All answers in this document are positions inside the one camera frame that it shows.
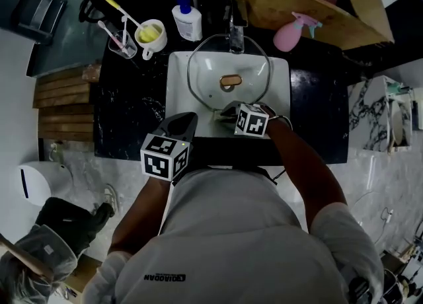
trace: shoe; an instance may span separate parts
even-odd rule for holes
[[[110,204],[115,214],[119,213],[118,194],[110,184],[104,188],[104,203]]]

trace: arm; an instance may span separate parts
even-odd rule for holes
[[[13,256],[18,258],[28,269],[35,274],[45,277],[49,282],[53,280],[53,271],[43,262],[31,256],[25,250],[16,247],[0,234],[0,246],[5,247]]]
[[[137,253],[157,236],[171,183],[150,177],[113,233],[109,253]]]
[[[325,206],[335,202],[346,204],[344,193],[322,159],[289,126],[271,120],[267,132],[278,148],[289,178],[303,198],[310,230],[313,219]]]

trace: white t-shirt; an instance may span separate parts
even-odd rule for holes
[[[383,267],[347,206],[323,208],[308,234],[263,176],[196,171],[176,185],[161,234],[134,256],[109,254],[83,303],[347,303],[339,268],[378,302]]]

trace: white marble tile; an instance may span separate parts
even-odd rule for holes
[[[389,144],[389,108],[384,77],[348,87],[349,146],[386,151]]]

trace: white sink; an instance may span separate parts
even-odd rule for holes
[[[188,89],[186,68],[192,52],[174,52],[169,56],[167,69],[166,117],[180,112],[196,112],[199,137],[235,137],[231,126],[216,122],[214,113],[198,101]],[[291,92],[288,62],[269,57],[272,65],[267,93],[260,99],[278,114],[288,115]],[[212,108],[223,108],[234,100],[251,102],[266,86],[267,65],[263,56],[225,52],[197,52],[191,59],[192,90]],[[231,92],[222,90],[223,75],[238,74],[243,82]]]

